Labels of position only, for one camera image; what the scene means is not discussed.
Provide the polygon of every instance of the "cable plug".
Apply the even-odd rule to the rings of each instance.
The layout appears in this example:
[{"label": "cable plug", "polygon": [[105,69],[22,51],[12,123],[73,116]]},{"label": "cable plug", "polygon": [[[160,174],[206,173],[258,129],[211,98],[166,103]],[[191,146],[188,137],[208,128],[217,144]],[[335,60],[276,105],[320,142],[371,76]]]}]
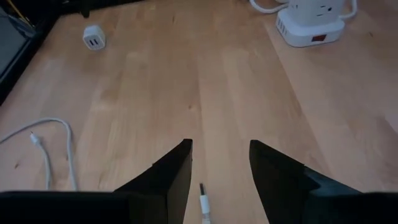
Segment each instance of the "cable plug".
[{"label": "cable plug", "polygon": [[210,221],[210,205],[209,205],[209,199],[207,197],[207,194],[205,192],[205,186],[203,183],[200,183],[200,207],[201,207],[201,213],[202,213],[202,224],[211,224]]},{"label": "cable plug", "polygon": [[37,135],[33,134],[32,131],[30,132],[30,141],[32,141],[32,143],[35,146],[39,146],[42,144],[42,141],[40,140],[40,138]]}]

